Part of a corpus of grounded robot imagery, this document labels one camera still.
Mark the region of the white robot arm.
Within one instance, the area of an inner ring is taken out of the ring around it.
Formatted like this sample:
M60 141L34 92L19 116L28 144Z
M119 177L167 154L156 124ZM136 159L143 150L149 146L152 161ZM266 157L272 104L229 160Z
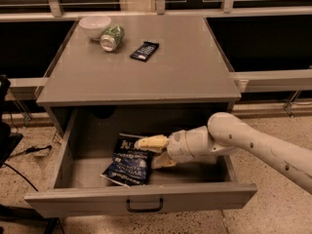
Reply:
M230 113L215 113L205 126L196 129L143 137L135 148L157 154L154 169L203 161L241 148L312 193L311 150L262 133Z

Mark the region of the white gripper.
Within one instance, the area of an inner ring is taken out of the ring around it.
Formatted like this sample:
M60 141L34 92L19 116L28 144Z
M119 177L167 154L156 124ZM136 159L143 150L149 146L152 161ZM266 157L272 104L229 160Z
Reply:
M187 141L186 131L172 133L169 138L163 135L149 136L140 138L135 142L135 148L161 153L167 146L167 152L154 157L151 163L153 170L173 167L176 163L187 163L194 160L191 154Z

